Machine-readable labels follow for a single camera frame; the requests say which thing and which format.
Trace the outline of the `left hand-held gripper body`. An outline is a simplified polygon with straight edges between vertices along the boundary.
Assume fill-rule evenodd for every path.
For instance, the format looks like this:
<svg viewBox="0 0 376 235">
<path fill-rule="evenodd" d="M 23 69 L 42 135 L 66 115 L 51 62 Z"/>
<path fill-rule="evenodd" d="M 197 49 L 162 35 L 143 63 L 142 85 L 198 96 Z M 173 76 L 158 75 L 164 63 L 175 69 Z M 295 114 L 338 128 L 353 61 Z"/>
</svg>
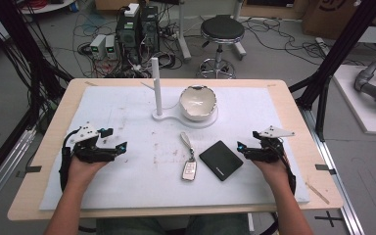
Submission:
<svg viewBox="0 0 376 235">
<path fill-rule="evenodd" d="M 97 146 L 97 141 L 101 138 L 98 130 L 90 122 L 86 122 L 78 129 L 71 140 L 73 154 L 82 162 L 90 164 L 112 162 L 116 158 L 116 149 L 99 148 Z"/>
</svg>

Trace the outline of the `person's right hand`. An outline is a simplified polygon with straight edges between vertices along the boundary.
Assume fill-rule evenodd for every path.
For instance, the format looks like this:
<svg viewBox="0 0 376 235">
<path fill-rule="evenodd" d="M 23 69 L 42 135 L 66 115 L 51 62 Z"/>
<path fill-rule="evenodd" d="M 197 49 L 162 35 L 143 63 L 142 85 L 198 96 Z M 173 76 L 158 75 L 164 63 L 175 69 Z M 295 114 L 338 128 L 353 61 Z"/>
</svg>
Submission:
<svg viewBox="0 0 376 235">
<path fill-rule="evenodd" d="M 254 161 L 254 164 L 262 172 L 265 181 L 272 191 L 288 190 L 290 188 L 287 169 L 281 161 L 271 164 Z"/>
</svg>

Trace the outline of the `white table mat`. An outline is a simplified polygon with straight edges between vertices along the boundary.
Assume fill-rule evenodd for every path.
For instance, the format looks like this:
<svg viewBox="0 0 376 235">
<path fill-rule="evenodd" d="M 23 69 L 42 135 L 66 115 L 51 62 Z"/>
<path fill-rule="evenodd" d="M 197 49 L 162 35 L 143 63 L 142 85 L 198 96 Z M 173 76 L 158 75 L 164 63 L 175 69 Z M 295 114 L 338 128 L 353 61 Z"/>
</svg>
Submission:
<svg viewBox="0 0 376 235">
<path fill-rule="evenodd" d="M 216 122 L 202 129 L 174 119 L 156 121 L 153 91 L 146 87 L 92 86 L 85 89 L 70 129 L 85 123 L 110 128 L 113 134 L 98 142 L 101 148 L 126 143 L 127 150 L 104 166 L 87 189 L 85 209 L 158 209 L 195 206 L 273 204 L 260 171 L 244 161 L 227 179 L 219 180 L 204 162 L 196 177 L 185 181 L 183 166 L 221 141 L 230 150 L 238 143 L 255 148 L 256 131 L 280 126 L 265 88 L 218 87 L 214 91 Z"/>
</svg>

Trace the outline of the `black tape strip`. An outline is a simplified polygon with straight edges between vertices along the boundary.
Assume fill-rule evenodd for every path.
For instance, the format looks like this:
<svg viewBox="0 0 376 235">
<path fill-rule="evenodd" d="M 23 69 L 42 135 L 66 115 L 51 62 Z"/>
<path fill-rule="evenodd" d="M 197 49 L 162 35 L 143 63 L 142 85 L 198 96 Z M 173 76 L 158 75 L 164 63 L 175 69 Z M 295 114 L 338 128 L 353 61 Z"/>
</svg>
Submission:
<svg viewBox="0 0 376 235">
<path fill-rule="evenodd" d="M 316 170 L 328 171 L 330 175 L 337 174 L 336 169 L 330 168 L 327 164 L 316 164 L 315 168 L 316 168 Z"/>
<path fill-rule="evenodd" d="M 42 165 L 27 166 L 24 170 L 19 170 L 16 173 L 17 178 L 24 178 L 28 173 L 40 172 Z"/>
</svg>

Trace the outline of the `white bowl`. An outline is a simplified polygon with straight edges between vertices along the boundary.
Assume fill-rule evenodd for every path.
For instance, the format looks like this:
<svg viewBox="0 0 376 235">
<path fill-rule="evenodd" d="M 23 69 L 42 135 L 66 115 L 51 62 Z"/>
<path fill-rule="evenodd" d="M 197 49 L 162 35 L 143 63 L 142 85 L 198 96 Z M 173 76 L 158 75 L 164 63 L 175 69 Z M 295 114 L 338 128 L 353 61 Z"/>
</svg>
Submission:
<svg viewBox="0 0 376 235">
<path fill-rule="evenodd" d="M 179 97 L 182 114 L 193 121 L 209 119 L 216 110 L 217 101 L 212 89 L 204 85 L 185 88 Z"/>
</svg>

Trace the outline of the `white stand with pole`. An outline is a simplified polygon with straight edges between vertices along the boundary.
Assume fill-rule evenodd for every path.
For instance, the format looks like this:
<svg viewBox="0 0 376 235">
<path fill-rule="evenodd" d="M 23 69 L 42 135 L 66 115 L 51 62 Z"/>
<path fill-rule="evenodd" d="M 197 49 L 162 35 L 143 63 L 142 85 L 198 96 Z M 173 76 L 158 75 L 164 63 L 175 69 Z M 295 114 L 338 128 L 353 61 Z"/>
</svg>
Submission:
<svg viewBox="0 0 376 235">
<path fill-rule="evenodd" d="M 177 100 L 177 103 L 170 107 L 170 108 L 164 108 L 163 102 L 162 102 L 162 87 L 161 87 L 161 78 L 160 78 L 160 69 L 159 69 L 159 59 L 156 57 L 153 57 L 151 59 L 151 66 L 152 66 L 152 72 L 153 72 L 153 81 L 154 86 L 152 89 L 155 93 L 155 103 L 156 103 L 156 109 L 152 112 L 152 117 L 156 121 L 163 121 L 163 120 L 176 120 L 180 122 L 181 124 L 190 127 L 190 128 L 206 128 L 211 125 L 213 125 L 217 118 L 218 118 L 218 107 L 216 107 L 215 112 L 213 115 L 204 121 L 193 121 L 188 118 L 186 118 L 179 107 L 179 98 Z"/>
</svg>

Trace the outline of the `grey power supply unit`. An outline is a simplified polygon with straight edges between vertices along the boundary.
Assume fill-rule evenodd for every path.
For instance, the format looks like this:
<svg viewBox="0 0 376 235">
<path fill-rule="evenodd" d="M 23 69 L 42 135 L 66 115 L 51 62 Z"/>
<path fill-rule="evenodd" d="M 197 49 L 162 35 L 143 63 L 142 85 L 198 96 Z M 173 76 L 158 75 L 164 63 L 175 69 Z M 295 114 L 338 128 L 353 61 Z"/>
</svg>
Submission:
<svg viewBox="0 0 376 235">
<path fill-rule="evenodd" d="M 106 56 L 106 36 L 104 34 L 97 35 L 90 43 L 90 49 L 96 60 L 103 60 Z"/>
<path fill-rule="evenodd" d="M 106 53 L 109 60 L 116 60 L 118 58 L 117 55 L 117 46 L 115 37 L 111 35 L 106 36 Z"/>
</svg>

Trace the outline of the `white metal stand leg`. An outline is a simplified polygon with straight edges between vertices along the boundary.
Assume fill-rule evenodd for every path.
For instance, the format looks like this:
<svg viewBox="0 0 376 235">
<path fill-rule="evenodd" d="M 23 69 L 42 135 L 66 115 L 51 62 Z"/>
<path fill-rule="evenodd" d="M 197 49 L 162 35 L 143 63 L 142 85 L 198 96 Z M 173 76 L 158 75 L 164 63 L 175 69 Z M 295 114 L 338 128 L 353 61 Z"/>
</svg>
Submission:
<svg viewBox="0 0 376 235">
<path fill-rule="evenodd" d="M 185 0 L 178 0 L 178 31 L 177 40 L 181 50 L 183 61 L 189 62 L 192 59 L 185 36 L 184 36 L 184 4 Z"/>
<path fill-rule="evenodd" d="M 234 47 L 239 55 L 239 60 L 242 60 L 246 55 L 246 51 L 241 44 L 241 40 L 244 37 L 245 30 L 239 23 L 241 8 L 244 0 L 234 0 L 234 8 L 232 14 L 232 20 L 234 22 L 234 33 L 236 35 Z"/>
</svg>

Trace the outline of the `black tape cross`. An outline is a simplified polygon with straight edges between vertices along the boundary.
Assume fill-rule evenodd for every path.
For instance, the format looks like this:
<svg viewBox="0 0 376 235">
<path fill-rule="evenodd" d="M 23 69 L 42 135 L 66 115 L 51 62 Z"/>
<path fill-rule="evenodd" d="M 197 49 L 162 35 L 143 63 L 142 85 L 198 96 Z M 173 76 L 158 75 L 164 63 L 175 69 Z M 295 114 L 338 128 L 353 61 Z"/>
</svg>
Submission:
<svg viewBox="0 0 376 235">
<path fill-rule="evenodd" d="M 332 216 L 329 211 L 326 211 L 324 215 L 316 215 L 314 218 L 328 221 L 331 227 L 334 227 L 336 222 L 343 220 L 341 217 Z"/>
</svg>

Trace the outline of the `black computer tower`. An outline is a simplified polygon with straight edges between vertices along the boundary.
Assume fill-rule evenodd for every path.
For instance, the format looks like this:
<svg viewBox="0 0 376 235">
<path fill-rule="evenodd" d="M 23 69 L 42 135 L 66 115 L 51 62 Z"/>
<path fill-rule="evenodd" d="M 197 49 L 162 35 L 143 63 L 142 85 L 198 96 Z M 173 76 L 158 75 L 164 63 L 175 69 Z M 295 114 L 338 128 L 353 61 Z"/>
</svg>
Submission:
<svg viewBox="0 0 376 235">
<path fill-rule="evenodd" d="M 158 7 L 145 6 L 142 9 L 140 20 L 145 47 L 148 48 L 151 52 L 158 52 L 160 50 Z"/>
<path fill-rule="evenodd" d="M 116 33 L 122 60 L 128 64 L 138 65 L 140 63 L 140 23 L 138 17 L 120 15 Z"/>
</svg>

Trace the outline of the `black round stool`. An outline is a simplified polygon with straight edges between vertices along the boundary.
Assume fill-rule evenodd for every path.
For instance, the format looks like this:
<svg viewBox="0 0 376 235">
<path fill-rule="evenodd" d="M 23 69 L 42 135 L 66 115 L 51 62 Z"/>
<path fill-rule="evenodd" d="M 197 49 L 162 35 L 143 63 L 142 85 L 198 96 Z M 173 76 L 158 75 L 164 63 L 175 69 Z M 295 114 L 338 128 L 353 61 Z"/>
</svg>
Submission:
<svg viewBox="0 0 376 235">
<path fill-rule="evenodd" d="M 236 77 L 234 66 L 222 59 L 222 47 L 240 42 L 245 34 L 244 27 L 229 15 L 217 15 L 207 19 L 201 24 L 201 35 L 206 39 L 202 45 L 205 48 L 211 42 L 217 44 L 215 56 L 203 60 L 197 72 L 204 78 L 219 78 L 225 76 L 228 79 Z"/>
</svg>

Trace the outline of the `white power strip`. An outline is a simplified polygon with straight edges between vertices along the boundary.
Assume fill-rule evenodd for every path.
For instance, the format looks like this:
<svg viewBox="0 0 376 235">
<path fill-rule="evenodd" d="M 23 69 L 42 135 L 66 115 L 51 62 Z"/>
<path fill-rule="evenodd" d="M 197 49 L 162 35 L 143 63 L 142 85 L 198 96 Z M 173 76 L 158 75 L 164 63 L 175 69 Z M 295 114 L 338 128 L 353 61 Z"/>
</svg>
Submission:
<svg viewBox="0 0 376 235">
<path fill-rule="evenodd" d="M 329 52 L 330 52 L 330 49 L 329 49 L 329 46 L 325 43 L 325 41 L 322 38 L 320 38 L 320 37 L 316 37 L 315 38 L 315 42 L 320 47 L 320 49 L 323 52 L 323 54 L 325 56 L 327 56 L 329 54 Z"/>
</svg>

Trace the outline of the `round white table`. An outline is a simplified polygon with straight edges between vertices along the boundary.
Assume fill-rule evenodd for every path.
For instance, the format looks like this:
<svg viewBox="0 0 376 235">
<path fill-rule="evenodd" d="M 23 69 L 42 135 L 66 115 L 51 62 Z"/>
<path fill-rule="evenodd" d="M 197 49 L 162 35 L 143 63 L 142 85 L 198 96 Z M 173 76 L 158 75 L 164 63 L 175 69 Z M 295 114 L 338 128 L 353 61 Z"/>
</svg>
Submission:
<svg viewBox="0 0 376 235">
<path fill-rule="evenodd" d="M 76 0 L 17 0 L 17 6 L 23 14 L 41 14 L 76 7 Z"/>
</svg>

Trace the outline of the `brown cardboard box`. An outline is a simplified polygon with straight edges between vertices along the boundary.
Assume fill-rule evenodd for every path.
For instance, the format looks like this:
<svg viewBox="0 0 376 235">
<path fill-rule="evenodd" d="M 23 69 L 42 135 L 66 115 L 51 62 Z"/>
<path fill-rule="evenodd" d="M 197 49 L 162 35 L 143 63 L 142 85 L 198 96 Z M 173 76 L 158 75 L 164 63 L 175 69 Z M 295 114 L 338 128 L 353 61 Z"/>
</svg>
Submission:
<svg viewBox="0 0 376 235">
<path fill-rule="evenodd" d="M 373 7 L 376 0 L 308 0 L 302 20 L 303 34 L 338 39 L 353 17 L 354 26 L 366 19 L 376 21 Z"/>
</svg>

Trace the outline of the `aluminium rail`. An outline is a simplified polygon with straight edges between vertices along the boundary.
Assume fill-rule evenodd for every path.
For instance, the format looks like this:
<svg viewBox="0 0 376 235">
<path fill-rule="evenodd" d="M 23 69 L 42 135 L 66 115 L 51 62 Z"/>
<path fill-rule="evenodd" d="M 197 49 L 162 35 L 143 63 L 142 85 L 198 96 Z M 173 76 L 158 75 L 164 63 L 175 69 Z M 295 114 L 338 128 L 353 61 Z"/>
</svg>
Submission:
<svg viewBox="0 0 376 235">
<path fill-rule="evenodd" d="M 308 127 L 308 130 L 314 140 L 318 151 L 325 163 L 327 171 L 332 176 L 332 179 L 337 186 L 338 192 L 343 199 L 343 205 L 340 208 L 340 214 L 343 219 L 343 222 L 348 230 L 349 235 L 365 235 L 364 230 L 361 226 L 361 223 L 358 219 L 358 216 L 354 210 L 351 199 L 347 193 L 347 190 L 344 186 L 344 183 L 341 179 L 339 171 L 336 168 L 333 157 L 328 149 L 327 144 L 321 140 L 319 135 L 315 132 L 315 117 L 311 111 L 301 110 L 301 114 L 304 118 L 304 121 Z"/>
<path fill-rule="evenodd" d="M 35 129 L 25 130 L 20 137 L 16 138 L 16 142 L 10 145 L 9 152 L 3 155 L 4 159 L 0 164 L 0 192 L 29 149 L 35 135 Z"/>
</svg>

